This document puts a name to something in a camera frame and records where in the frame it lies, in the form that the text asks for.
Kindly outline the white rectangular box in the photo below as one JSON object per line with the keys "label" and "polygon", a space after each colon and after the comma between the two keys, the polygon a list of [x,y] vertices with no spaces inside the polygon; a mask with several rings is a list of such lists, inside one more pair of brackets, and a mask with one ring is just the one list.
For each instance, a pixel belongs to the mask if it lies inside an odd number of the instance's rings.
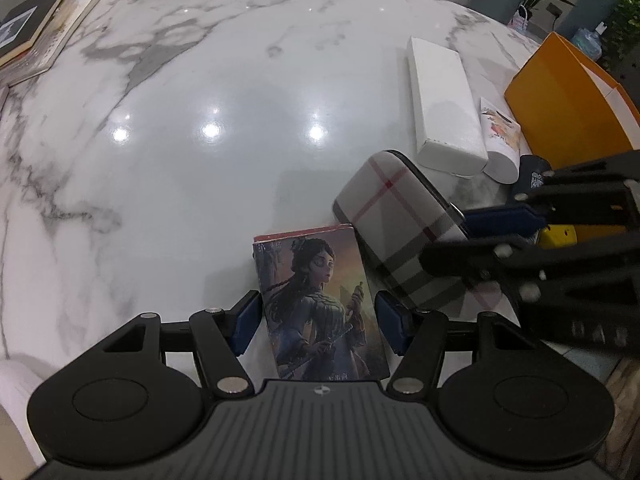
{"label": "white rectangular box", "polygon": [[424,39],[407,46],[416,161],[459,177],[483,171],[488,154],[460,55]]}

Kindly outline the plaid glasses case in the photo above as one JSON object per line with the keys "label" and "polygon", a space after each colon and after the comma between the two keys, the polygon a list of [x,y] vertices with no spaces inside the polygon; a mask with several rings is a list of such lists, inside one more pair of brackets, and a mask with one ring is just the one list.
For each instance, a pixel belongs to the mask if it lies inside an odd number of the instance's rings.
{"label": "plaid glasses case", "polygon": [[425,272],[419,256],[434,242],[462,242],[462,215],[416,165],[398,151],[369,157],[334,200],[333,212],[354,228],[375,277],[411,309],[441,310],[457,318],[496,310],[496,284],[466,288],[457,278]]}

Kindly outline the colourful woven basket bag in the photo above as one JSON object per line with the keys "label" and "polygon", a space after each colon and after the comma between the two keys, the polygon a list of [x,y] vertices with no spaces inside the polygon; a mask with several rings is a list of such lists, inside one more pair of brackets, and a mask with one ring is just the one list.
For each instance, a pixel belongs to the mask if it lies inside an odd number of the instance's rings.
{"label": "colourful woven basket bag", "polygon": [[532,16],[533,12],[527,9],[524,4],[520,4],[510,19],[508,26],[522,35],[529,35],[529,24]]}

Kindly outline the Vaseline lotion tube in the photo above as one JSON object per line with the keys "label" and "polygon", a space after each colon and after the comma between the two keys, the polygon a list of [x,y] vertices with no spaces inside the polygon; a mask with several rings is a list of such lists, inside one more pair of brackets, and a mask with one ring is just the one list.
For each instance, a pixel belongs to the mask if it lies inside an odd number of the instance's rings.
{"label": "Vaseline lotion tube", "polygon": [[480,98],[480,126],[487,152],[483,171],[501,184],[513,184],[520,175],[521,126]]}

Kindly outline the black cover book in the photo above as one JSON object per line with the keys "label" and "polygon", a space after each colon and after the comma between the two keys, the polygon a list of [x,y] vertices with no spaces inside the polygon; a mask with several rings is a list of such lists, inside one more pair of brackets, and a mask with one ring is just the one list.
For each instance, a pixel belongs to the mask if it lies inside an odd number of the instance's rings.
{"label": "black cover book", "polygon": [[6,65],[36,42],[62,0],[26,0],[1,22],[0,64]]}

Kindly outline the orange cardboard storage box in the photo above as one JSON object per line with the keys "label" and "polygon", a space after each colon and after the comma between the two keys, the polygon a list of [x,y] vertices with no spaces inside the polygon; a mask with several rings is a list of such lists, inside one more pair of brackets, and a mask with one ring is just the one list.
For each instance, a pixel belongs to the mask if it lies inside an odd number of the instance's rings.
{"label": "orange cardboard storage box", "polygon": [[634,151],[639,112],[626,90],[552,32],[504,92],[533,154],[554,169]]}

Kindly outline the water jug bottle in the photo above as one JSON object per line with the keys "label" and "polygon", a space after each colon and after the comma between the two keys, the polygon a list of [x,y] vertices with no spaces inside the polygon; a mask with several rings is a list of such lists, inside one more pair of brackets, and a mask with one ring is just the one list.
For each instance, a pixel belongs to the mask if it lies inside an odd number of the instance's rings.
{"label": "water jug bottle", "polygon": [[576,30],[570,42],[588,58],[597,61],[602,56],[601,36],[605,31],[606,25],[603,22],[593,30],[581,27]]}

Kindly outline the yellow plastic toy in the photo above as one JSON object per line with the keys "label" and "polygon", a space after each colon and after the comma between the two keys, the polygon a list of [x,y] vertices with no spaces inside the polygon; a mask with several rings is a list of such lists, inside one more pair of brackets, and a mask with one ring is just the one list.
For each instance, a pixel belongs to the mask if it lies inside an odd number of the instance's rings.
{"label": "yellow plastic toy", "polygon": [[539,232],[537,245],[542,249],[555,249],[574,246],[577,243],[577,233],[574,226],[552,224]]}

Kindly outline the illustrated character card pack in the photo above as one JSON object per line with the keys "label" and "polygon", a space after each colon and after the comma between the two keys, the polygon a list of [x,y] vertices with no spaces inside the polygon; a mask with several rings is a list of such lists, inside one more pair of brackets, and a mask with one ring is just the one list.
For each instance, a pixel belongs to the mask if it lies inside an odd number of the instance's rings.
{"label": "illustrated character card pack", "polygon": [[390,374],[351,226],[258,236],[253,256],[282,379],[350,382]]}

